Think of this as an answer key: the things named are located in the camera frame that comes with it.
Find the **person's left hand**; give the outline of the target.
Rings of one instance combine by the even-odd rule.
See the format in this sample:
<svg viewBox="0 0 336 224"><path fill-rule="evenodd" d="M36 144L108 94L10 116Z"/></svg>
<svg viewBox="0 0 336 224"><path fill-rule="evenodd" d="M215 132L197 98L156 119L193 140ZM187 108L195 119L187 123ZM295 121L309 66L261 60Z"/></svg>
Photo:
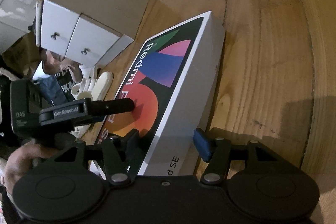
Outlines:
<svg viewBox="0 0 336 224"><path fill-rule="evenodd" d="M31 169L34 159L48 159L56 153L56 149L46 148L31 141L16 149L9 156L5 166L4 182L7 192L13 193L16 182Z"/></svg>

